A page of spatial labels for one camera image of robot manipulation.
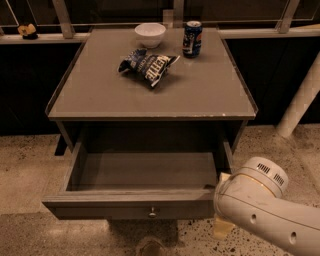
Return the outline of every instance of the speckled floor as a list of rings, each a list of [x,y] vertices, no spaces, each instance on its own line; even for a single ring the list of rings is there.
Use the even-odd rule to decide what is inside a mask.
[[[167,255],[289,255],[235,228],[213,239],[213,221],[59,221],[42,204],[60,189],[71,154],[55,157],[58,136],[0,137],[0,255],[135,255],[155,237]],[[289,176],[285,198],[320,207],[320,124],[299,125],[289,139],[273,126],[247,127],[234,155],[235,168],[266,157]]]

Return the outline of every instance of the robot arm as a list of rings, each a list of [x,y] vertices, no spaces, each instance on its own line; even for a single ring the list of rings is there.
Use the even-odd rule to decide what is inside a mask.
[[[275,163],[251,158],[215,192],[216,213],[293,255],[320,255],[320,209],[280,199],[288,184]]]

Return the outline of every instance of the drawer knob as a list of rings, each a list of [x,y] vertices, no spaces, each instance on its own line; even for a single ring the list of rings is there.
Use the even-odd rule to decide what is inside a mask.
[[[155,208],[154,207],[151,207],[151,212],[149,213],[149,218],[150,219],[154,219],[157,217],[157,214],[155,212]]]

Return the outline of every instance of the chip bag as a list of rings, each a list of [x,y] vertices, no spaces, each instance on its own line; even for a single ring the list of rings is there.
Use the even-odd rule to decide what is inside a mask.
[[[146,49],[137,49],[121,62],[118,71],[129,69],[140,73],[154,88],[162,75],[179,58],[180,56],[147,55]]]

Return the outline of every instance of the dark blue can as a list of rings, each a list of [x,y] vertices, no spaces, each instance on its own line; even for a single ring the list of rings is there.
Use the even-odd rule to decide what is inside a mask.
[[[183,55],[195,58],[200,54],[202,24],[200,21],[188,21],[184,29]]]

